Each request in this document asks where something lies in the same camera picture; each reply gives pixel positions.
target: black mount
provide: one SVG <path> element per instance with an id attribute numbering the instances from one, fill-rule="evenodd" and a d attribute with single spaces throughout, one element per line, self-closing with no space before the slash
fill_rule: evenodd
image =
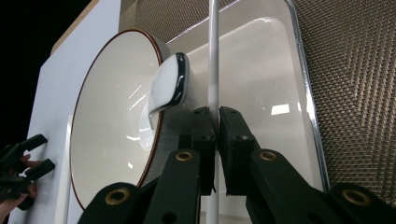
<path id="1" fill-rule="evenodd" d="M 213 189 L 216 143 L 227 194 L 247 196 L 254 224 L 396 220 L 396 211 L 368 189 L 342 183 L 323 193 L 310 187 L 282 154 L 260 148 L 241 113 L 223 106 L 219 114 L 216 134 L 208 108 L 194 110 L 191 134 L 180 136 L 160 177 L 140 189 L 129 183 L 103 188 L 78 223 L 199 223 L 200 196 Z"/>

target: white wall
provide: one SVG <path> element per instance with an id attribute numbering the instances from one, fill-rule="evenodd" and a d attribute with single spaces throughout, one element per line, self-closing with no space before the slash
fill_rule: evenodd
<path id="1" fill-rule="evenodd" d="M 118 32 L 119 17 L 120 0 L 100 0 L 41 67 L 28 137 L 42 133 L 49 140 L 32 151 L 32 159 L 51 159 L 56 167 L 37 180 L 34 206 L 28 211 L 16 208 L 8 223 L 58 224 L 67 217 L 67 223 L 78 222 L 82 210 L 73 191 L 69 203 L 67 126 L 84 77 L 99 50 Z"/>

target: white pole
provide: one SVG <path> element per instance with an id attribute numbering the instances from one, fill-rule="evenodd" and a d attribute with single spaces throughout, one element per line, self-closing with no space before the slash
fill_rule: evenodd
<path id="1" fill-rule="evenodd" d="M 72 132 L 73 115 L 69 115 L 66 130 L 66 141 L 64 143 L 64 158 L 62 162 L 61 181 L 58 192 L 58 200 L 56 201 L 55 223 L 66 224 L 69 211 L 70 198 L 70 134 Z"/>
<path id="2" fill-rule="evenodd" d="M 209 112 L 215 122 L 215 130 L 219 131 L 219 1 L 209 1 Z M 219 191 L 219 153 L 215 154 L 214 187 Z M 206 223 L 219 223 L 219 194 L 212 191 L 206 205 Z"/>

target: white plate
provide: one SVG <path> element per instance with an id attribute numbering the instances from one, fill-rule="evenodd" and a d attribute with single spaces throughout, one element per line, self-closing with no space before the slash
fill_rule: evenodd
<path id="1" fill-rule="evenodd" d="M 219 105 L 242 113 L 262 148 L 282 153 L 312 187 L 326 188 L 315 109 L 291 2 L 239 1 L 219 14 Z M 208 22 L 168 43 L 187 52 L 203 86 L 208 76 Z M 244 197 L 225 197 L 219 213 L 248 218 Z M 203 197 L 202 211 L 205 211 Z"/>
<path id="2" fill-rule="evenodd" d="M 170 54 L 161 41 L 129 30 L 109 40 L 92 63 L 78 97 L 70 139 L 73 187 L 83 208 L 110 184 L 143 183 L 157 141 L 153 147 L 142 146 L 139 120 L 152 79 Z M 156 123 L 154 132 L 160 127 Z"/>

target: metal pole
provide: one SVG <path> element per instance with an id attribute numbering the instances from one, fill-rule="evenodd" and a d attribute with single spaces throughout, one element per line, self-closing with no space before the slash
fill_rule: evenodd
<path id="1" fill-rule="evenodd" d="M 209 112 L 219 132 L 219 1 L 209 1 Z M 219 151 L 216 148 L 214 187 L 219 190 Z M 206 207 L 206 223 L 219 223 L 219 194 L 212 192 Z"/>

